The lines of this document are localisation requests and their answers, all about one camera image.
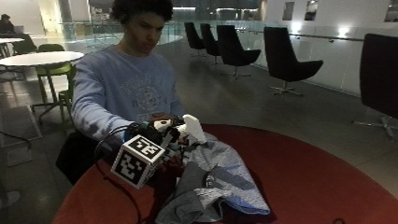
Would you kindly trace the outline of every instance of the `person in background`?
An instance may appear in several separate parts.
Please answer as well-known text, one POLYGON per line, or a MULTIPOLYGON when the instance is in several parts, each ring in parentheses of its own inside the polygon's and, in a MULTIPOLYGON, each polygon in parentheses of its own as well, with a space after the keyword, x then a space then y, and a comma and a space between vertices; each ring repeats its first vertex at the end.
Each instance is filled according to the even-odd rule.
MULTIPOLYGON (((182 115, 174 70, 151 51, 171 15, 170 0, 113 2, 110 16, 123 28, 123 38, 117 45, 87 53, 75 65, 73 122, 97 141, 131 122, 182 115)), ((115 137, 121 145, 123 135, 115 137)))
POLYGON ((13 24, 9 21, 10 16, 7 14, 1 15, 0 20, 0 34, 14 34, 13 32, 13 24))

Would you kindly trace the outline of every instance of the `blue cloth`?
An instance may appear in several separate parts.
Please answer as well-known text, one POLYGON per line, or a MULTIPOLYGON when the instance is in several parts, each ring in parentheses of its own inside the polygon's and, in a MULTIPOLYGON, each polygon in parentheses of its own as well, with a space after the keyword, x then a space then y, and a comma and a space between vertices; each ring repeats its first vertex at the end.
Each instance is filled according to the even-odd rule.
POLYGON ((71 117, 75 128, 101 140, 114 128, 154 113, 182 116, 174 70, 155 53, 134 57, 110 46, 77 63, 71 117))

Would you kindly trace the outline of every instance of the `glass railing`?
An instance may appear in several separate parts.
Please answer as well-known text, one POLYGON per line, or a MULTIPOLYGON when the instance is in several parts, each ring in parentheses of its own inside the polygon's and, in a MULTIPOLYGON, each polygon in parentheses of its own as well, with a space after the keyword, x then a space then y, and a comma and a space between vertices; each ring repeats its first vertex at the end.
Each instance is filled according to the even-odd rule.
MULTIPOLYGON (((66 42, 85 42, 86 47, 117 44, 123 37, 123 28, 114 21, 74 21, 61 23, 66 42)), ((170 21, 160 32, 159 44, 180 39, 180 24, 170 21)))
MULTIPOLYGON (((183 21, 166 23, 159 44, 184 38, 183 21)), ((263 21, 192 21, 199 34, 199 24, 208 23, 216 38, 216 25, 231 24, 236 28, 240 45, 244 49, 260 49, 254 66, 267 69, 263 52, 263 26, 282 26, 263 21)), ((85 45, 101 46, 117 43, 122 37, 122 27, 107 22, 63 23, 65 38, 85 41, 85 45)), ((396 36, 392 29, 337 28, 314 26, 287 26, 298 61, 322 60, 323 65, 306 82, 314 85, 359 95, 359 60, 364 34, 396 36)))

